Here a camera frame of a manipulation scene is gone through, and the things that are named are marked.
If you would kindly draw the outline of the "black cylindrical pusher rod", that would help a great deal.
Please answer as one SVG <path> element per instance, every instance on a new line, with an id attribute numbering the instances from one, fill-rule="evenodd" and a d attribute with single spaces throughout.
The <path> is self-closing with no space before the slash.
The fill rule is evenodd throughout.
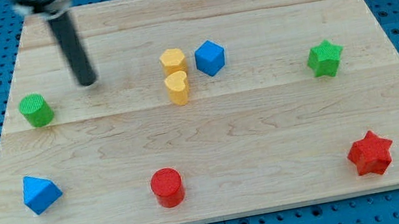
<path id="1" fill-rule="evenodd" d="M 97 80 L 97 74 L 81 44 L 68 11 L 50 19 L 48 25 L 77 83 L 84 87 L 94 84 Z"/>

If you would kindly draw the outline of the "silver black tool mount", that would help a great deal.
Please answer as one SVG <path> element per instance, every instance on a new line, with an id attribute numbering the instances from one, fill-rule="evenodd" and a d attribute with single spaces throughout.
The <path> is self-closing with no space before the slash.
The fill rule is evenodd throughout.
<path id="1" fill-rule="evenodd" d="M 26 15 L 41 15 L 46 19 L 59 17 L 71 7 L 73 0 L 11 0 L 11 5 L 17 13 Z"/>

